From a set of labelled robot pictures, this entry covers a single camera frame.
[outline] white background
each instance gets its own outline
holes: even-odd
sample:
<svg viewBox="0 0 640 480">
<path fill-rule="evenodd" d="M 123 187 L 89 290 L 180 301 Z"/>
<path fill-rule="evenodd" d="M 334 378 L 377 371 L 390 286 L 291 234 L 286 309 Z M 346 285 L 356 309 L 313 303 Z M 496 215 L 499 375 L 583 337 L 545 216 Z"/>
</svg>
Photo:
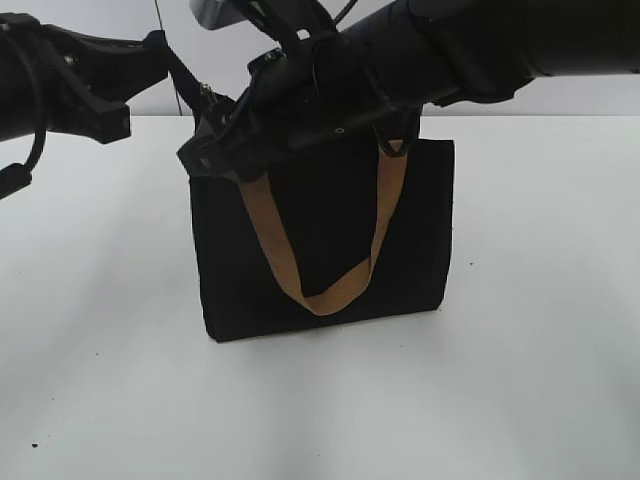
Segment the white background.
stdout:
<svg viewBox="0 0 640 480">
<path fill-rule="evenodd" d="M 222 346 L 192 122 L 133 128 L 52 136 L 0 204 L 2 480 L 640 478 L 640 119 L 424 119 L 457 142 L 441 311 Z"/>
<path fill-rule="evenodd" d="M 346 0 L 323 2 L 332 14 Z M 389 3 L 360 0 L 345 26 Z M 176 52 L 205 83 L 230 96 L 248 83 L 246 64 L 272 48 L 270 39 L 244 23 L 209 32 L 189 10 L 188 0 L 158 0 L 169 41 Z M 0 11 L 24 11 L 43 23 L 87 34 L 143 38 L 158 28 L 153 0 L 0 0 Z M 169 82 L 132 102 L 137 115 L 178 113 Z M 640 115 L 640 79 L 634 76 L 559 78 L 536 80 L 503 105 L 456 105 L 444 111 L 427 108 L 428 115 Z"/>
</svg>

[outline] robotic arm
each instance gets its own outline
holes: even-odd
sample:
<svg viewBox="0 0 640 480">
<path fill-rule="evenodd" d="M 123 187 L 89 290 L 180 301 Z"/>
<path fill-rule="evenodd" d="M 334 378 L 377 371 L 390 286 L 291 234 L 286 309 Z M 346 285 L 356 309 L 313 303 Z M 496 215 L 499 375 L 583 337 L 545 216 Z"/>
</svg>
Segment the robotic arm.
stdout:
<svg viewBox="0 0 640 480">
<path fill-rule="evenodd" d="M 124 101 L 167 70 L 198 125 L 179 152 L 188 173 L 240 181 L 364 128 L 401 155 L 427 103 L 502 102 L 543 76 L 640 73 L 636 0 L 396 0 L 342 32 L 317 0 L 192 7 L 206 28 L 249 20 L 281 45 L 249 64 L 237 102 L 203 88 L 158 42 L 0 15 L 0 141 L 36 132 L 31 162 L 0 173 L 0 197 L 28 184 L 45 130 L 103 143 L 128 136 Z"/>
</svg>

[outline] black tote bag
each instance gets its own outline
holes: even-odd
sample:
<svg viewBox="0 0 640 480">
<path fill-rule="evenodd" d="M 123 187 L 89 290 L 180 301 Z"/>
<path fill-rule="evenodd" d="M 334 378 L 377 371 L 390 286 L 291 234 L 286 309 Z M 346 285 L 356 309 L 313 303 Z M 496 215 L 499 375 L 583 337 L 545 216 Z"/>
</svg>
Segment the black tote bag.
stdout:
<svg viewBox="0 0 640 480">
<path fill-rule="evenodd" d="M 381 162 L 389 159 L 380 154 L 373 132 L 352 136 L 310 158 L 270 166 L 272 198 L 256 198 L 253 206 L 247 203 L 246 186 L 221 178 L 191 180 L 201 299 L 213 339 L 227 342 L 440 306 L 451 258 L 453 142 L 418 140 L 412 146 L 404 159 L 397 205 L 382 229 Z M 283 285 L 274 265 L 280 263 L 274 259 L 278 255 L 266 248 L 269 235 L 261 229 L 271 230 L 278 222 L 255 224 L 265 215 L 263 203 L 273 204 L 286 232 L 289 270 L 299 279 L 300 295 Z M 375 255 L 372 239 L 379 244 Z M 363 293 L 311 311 L 306 299 L 326 300 L 327 291 L 335 291 L 336 283 L 344 283 L 343 277 L 372 256 L 372 275 L 361 279 L 366 281 Z"/>
</svg>

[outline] black cable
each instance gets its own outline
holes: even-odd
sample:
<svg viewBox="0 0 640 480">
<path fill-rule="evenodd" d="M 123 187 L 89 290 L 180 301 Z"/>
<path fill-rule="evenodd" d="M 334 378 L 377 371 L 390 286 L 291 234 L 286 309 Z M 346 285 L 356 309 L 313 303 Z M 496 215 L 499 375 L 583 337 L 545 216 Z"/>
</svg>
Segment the black cable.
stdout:
<svg viewBox="0 0 640 480">
<path fill-rule="evenodd" d="M 165 32 L 164 22 L 162 21 L 162 14 L 160 13 L 160 5 L 158 5 L 158 0 L 153 0 L 153 4 L 156 6 L 156 15 L 158 16 L 158 23 L 160 24 L 160 30 Z M 182 104 L 180 103 L 180 96 L 178 95 L 178 87 L 176 86 L 176 82 L 173 81 L 173 92 L 176 95 L 176 103 L 178 104 L 178 112 L 180 116 L 184 116 L 182 113 Z"/>
<path fill-rule="evenodd" d="M 353 10 L 353 7 L 356 6 L 356 3 L 358 3 L 358 0 L 349 0 L 349 3 L 347 3 L 347 5 L 340 11 L 340 13 L 336 15 L 336 18 L 333 19 L 334 25 L 337 26 L 342 22 L 342 20 L 344 20 L 347 15 L 349 15 L 351 10 Z"/>
<path fill-rule="evenodd" d="M 18 63 L 22 66 L 22 69 L 27 76 L 27 80 L 31 87 L 31 94 L 33 96 L 34 106 L 34 133 L 33 146 L 29 157 L 24 164 L 24 167 L 29 171 L 38 164 L 42 152 L 44 151 L 44 145 L 47 139 L 47 111 L 44 103 L 44 93 L 42 92 L 42 85 L 40 80 L 33 71 L 33 67 L 29 63 L 27 55 L 24 50 L 18 45 L 7 33 L 0 30 L 0 42 L 2 42 L 9 52 L 11 52 Z"/>
</svg>

